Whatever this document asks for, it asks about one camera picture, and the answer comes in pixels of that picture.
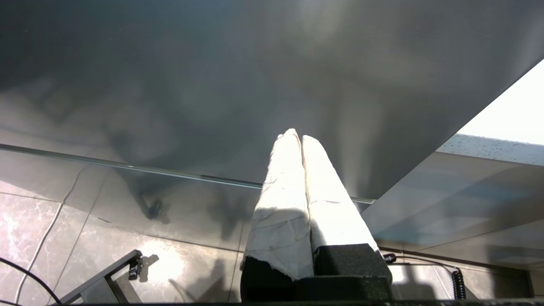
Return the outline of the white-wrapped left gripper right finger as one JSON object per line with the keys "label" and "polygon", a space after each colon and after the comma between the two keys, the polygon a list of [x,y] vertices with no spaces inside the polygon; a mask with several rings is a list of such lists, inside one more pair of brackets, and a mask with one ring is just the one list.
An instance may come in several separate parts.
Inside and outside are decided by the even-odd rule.
{"label": "white-wrapped left gripper right finger", "polygon": [[302,153],[315,275],[391,280],[377,242],[324,147],[303,136]]}

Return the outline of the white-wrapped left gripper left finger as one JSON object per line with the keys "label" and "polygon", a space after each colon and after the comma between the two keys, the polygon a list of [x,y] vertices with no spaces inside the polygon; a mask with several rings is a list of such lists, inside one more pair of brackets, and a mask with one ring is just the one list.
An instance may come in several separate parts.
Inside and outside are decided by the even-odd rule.
{"label": "white-wrapped left gripper left finger", "polygon": [[241,300],[293,300],[295,283],[313,275],[302,147],[290,128],[274,141],[251,217],[241,260]]}

